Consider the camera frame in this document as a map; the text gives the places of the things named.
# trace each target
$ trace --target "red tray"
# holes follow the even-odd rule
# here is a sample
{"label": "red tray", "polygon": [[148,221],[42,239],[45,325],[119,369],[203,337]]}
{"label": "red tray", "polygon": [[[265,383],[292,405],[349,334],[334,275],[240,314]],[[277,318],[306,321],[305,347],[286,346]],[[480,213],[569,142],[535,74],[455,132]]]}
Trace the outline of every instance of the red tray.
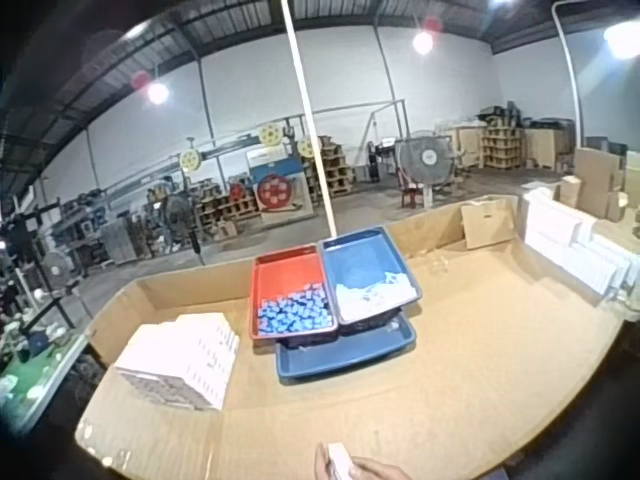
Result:
{"label": "red tray", "polygon": [[251,274],[251,311],[249,313],[249,335],[251,338],[253,340],[278,339],[309,336],[336,330],[338,322],[334,318],[333,324],[324,329],[273,335],[259,333],[258,309],[263,300],[277,300],[278,297],[286,297],[291,293],[300,292],[305,285],[310,283],[326,285],[324,267],[315,245],[280,250],[256,257]]}

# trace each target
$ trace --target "chair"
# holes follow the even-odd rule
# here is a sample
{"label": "chair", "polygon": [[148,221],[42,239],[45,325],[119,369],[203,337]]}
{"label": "chair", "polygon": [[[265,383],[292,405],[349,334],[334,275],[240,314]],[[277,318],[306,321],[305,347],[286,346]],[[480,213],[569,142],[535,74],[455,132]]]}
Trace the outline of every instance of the chair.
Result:
{"label": "chair", "polygon": [[422,202],[424,203],[424,185],[422,183],[415,182],[401,167],[398,167],[396,172],[400,183],[400,191],[402,192],[402,208],[404,208],[404,197],[406,195],[409,195],[410,208],[416,208],[416,195],[422,196]]}

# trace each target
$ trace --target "hand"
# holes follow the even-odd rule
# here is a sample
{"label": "hand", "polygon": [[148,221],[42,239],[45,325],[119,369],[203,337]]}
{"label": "hand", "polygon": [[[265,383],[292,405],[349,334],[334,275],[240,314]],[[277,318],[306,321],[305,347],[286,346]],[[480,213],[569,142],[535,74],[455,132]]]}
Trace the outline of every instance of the hand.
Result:
{"label": "hand", "polygon": [[316,480],[331,480],[331,475],[329,473],[329,453],[327,452],[327,447],[321,443],[316,447],[316,458],[313,464],[313,469],[316,475]]}
{"label": "hand", "polygon": [[370,458],[352,457],[354,467],[349,472],[354,480],[411,480],[399,467],[385,465]]}

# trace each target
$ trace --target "blue tray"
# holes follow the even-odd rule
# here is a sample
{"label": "blue tray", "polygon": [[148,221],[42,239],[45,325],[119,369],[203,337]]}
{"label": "blue tray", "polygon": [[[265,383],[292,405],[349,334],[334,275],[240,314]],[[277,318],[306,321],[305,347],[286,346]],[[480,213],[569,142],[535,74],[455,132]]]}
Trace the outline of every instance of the blue tray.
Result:
{"label": "blue tray", "polygon": [[334,372],[403,350],[416,341],[416,332],[406,314],[384,326],[357,335],[307,348],[289,349],[276,345],[276,368],[282,380],[311,377]]}
{"label": "blue tray", "polygon": [[[384,227],[369,228],[324,240],[320,243],[320,256],[327,276],[328,298],[331,310],[338,317],[341,324],[347,324],[340,313],[340,306],[336,298],[336,286],[345,285],[348,288],[367,288],[385,280],[385,272],[404,273],[409,278],[411,286],[416,289],[415,298],[392,304],[388,310],[403,307],[422,297],[422,289],[409,270],[402,254]],[[354,319],[348,324],[366,320],[373,315],[367,314]]]}

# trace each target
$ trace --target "stack of white boxes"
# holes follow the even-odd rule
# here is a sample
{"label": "stack of white boxes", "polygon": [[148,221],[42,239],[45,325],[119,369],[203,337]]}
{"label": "stack of white boxes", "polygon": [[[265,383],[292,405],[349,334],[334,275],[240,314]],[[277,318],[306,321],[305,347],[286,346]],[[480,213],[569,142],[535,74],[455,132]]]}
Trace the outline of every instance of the stack of white boxes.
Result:
{"label": "stack of white boxes", "polygon": [[525,195],[525,243],[600,295],[639,281],[640,258],[593,233],[596,218],[551,200],[547,189]]}
{"label": "stack of white boxes", "polygon": [[238,343],[221,313],[181,315],[141,325],[114,366],[151,401],[221,410]]}

